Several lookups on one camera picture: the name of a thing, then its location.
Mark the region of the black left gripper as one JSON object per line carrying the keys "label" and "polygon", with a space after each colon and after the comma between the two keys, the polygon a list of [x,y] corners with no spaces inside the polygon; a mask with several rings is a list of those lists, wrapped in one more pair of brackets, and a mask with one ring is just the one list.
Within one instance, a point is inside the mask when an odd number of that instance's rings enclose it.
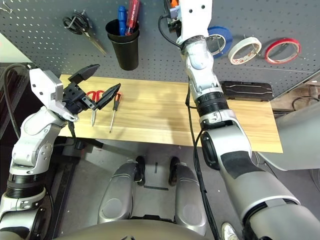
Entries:
{"label": "black left gripper", "polygon": [[73,115],[78,115],[82,111],[86,111],[88,109],[101,110],[113,100],[119,91],[121,83],[118,83],[107,89],[102,94],[100,100],[95,102],[78,86],[79,83],[86,81],[88,78],[93,76],[99,67],[100,64],[88,65],[78,70],[68,78],[71,83],[63,89],[62,102],[65,103],[66,109],[69,110]]}

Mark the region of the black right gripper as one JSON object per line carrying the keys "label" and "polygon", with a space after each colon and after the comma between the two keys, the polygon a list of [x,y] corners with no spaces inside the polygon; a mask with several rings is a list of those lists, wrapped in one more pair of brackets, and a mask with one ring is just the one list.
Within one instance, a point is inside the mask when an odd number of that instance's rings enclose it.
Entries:
{"label": "black right gripper", "polygon": [[181,33],[182,24],[178,19],[179,10],[180,8],[178,6],[172,7],[168,10],[167,25],[170,33]]}

